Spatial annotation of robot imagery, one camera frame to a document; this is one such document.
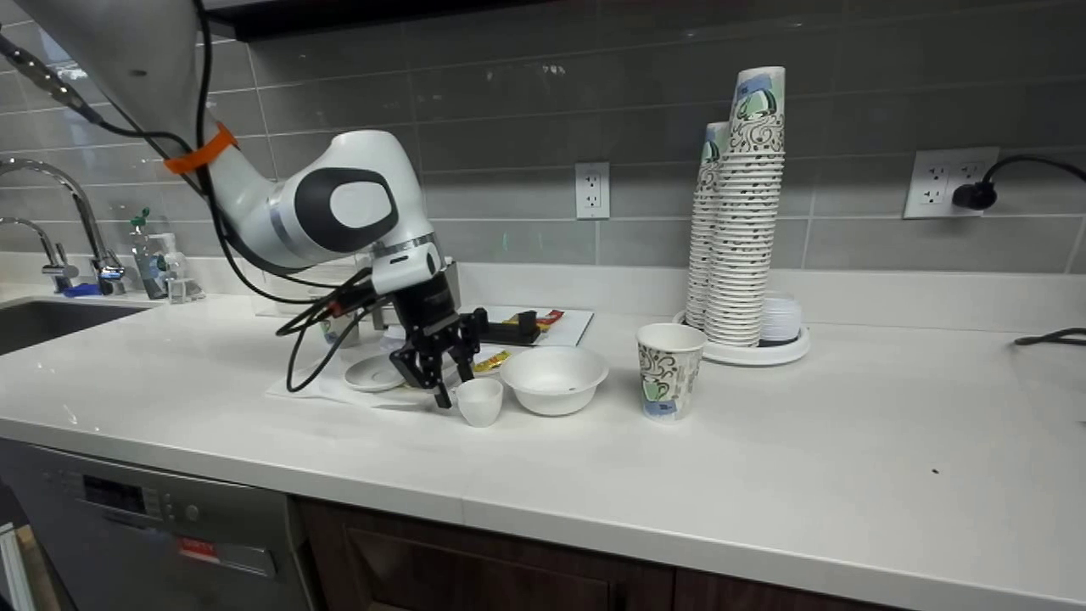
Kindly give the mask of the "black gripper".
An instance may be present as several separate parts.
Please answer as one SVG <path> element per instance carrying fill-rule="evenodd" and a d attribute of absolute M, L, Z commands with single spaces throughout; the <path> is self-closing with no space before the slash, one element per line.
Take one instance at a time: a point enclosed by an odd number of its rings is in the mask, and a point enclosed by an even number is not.
<path fill-rule="evenodd" d="M 478 332 L 484 325 L 484 312 L 460 312 L 444 273 L 413 287 L 400 287 L 395 294 L 395 309 L 408 339 L 400 349 L 389 352 L 389 362 L 400 373 L 424 373 L 433 405 L 449 410 L 452 393 L 444 384 L 442 357 L 455 359 L 460 384 L 476 381 Z"/>

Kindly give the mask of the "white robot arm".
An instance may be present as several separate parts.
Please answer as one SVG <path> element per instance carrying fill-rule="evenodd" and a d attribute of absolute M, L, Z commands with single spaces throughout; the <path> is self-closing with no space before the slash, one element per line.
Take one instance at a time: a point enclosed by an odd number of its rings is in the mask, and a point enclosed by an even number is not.
<path fill-rule="evenodd" d="M 374 255 L 341 285 L 309 297 L 278 337 L 303 342 L 334 315 L 356 325 L 389 302 L 405 325 L 395 369 L 413 389 L 431 389 L 439 408 L 452 405 L 444 362 L 455 362 L 460 381 L 473 375 L 484 312 L 455 306 L 418 173 L 396 135 L 339 133 L 297 173 L 269 178 L 207 111 L 214 46 L 201 0 L 12 3 L 60 42 L 126 124 L 102 117 L 30 51 L 2 42 L 11 64 L 82 117 L 145 140 L 163 165 L 207 201 L 226 255 L 283 278 L 356 249 Z"/>

